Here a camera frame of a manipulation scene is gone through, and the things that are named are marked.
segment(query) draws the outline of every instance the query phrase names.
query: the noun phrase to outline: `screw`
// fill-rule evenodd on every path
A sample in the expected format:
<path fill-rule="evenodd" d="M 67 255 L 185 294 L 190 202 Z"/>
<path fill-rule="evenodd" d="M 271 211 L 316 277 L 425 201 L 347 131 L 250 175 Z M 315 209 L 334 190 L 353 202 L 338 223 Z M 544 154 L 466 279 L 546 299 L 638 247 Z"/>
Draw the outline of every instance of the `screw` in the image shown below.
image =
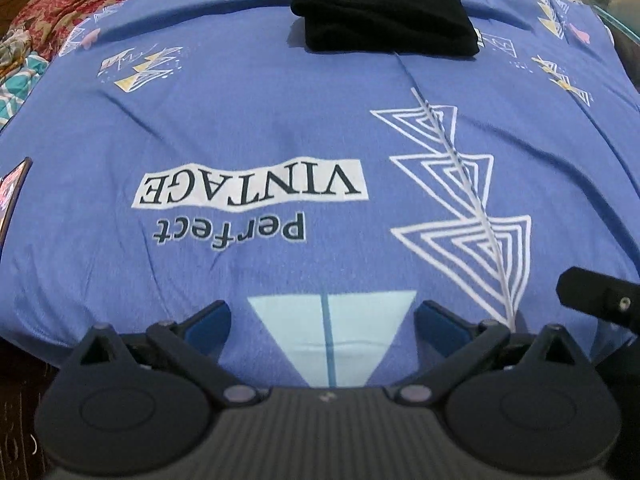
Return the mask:
<path fill-rule="evenodd" d="M 631 300 L 626 296 L 620 300 L 620 304 L 618 305 L 620 312 L 626 312 L 627 310 L 629 310 L 630 306 Z"/>
<path fill-rule="evenodd" d="M 246 402 L 254 400 L 257 393 L 251 386 L 246 386 L 245 384 L 235 384 L 234 386 L 229 386 L 224 391 L 223 395 L 229 402 L 244 404 Z"/>
<path fill-rule="evenodd" d="M 431 390 L 422 384 L 410 384 L 400 390 L 400 397 L 406 402 L 426 402 L 431 397 Z"/>

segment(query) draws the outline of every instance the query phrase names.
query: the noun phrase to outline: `rounded black disc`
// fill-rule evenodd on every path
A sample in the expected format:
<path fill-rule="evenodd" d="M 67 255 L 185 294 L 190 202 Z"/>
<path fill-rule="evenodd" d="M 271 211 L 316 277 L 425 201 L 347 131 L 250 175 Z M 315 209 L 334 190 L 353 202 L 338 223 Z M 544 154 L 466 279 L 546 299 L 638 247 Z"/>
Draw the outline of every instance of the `rounded black disc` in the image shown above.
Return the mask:
<path fill-rule="evenodd" d="M 516 370 L 462 383 L 446 404 L 450 430 L 487 464 L 521 474 L 567 474 L 599 464 L 620 431 L 606 392 L 584 384 L 532 380 Z"/>
<path fill-rule="evenodd" d="M 188 381 L 151 370 L 52 391 L 36 432 L 53 462 L 92 476 L 129 476 L 178 460 L 204 436 L 210 411 Z"/>

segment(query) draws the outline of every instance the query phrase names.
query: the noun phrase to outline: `black cloth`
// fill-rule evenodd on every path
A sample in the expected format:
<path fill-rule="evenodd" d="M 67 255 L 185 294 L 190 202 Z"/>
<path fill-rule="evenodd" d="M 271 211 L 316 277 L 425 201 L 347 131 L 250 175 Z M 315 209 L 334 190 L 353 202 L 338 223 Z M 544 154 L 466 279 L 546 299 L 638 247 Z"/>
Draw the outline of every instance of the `black cloth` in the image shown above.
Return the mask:
<path fill-rule="evenodd" d="M 474 56 L 478 36 L 460 0 L 292 0 L 311 50 Z"/>

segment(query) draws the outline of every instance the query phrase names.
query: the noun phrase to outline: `bed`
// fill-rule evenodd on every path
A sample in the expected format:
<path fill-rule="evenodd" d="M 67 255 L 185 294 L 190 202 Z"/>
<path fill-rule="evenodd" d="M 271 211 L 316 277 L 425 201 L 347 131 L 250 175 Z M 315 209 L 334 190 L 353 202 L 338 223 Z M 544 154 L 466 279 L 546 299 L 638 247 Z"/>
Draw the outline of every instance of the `bed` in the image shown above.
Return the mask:
<path fill-rule="evenodd" d="M 127 0 L 67 38 L 0 134 L 30 161 L 0 336 L 54 366 L 225 300 L 251 384 L 389 384 L 412 312 L 629 334 L 558 303 L 571 266 L 640 280 L 640 97 L 569 0 L 462 0 L 474 59 L 315 54 L 290 0 Z"/>

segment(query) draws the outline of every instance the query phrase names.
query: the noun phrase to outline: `phone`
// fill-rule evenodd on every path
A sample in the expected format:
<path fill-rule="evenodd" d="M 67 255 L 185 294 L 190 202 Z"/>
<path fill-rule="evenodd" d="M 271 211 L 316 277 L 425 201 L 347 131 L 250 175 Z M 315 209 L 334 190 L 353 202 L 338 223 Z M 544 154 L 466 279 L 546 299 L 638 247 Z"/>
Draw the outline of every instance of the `phone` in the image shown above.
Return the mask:
<path fill-rule="evenodd" d="M 0 251 L 4 245 L 6 232 L 9 228 L 9 220 L 14 212 L 18 194 L 31 167 L 31 159 L 25 158 L 13 168 L 7 175 L 0 178 Z"/>

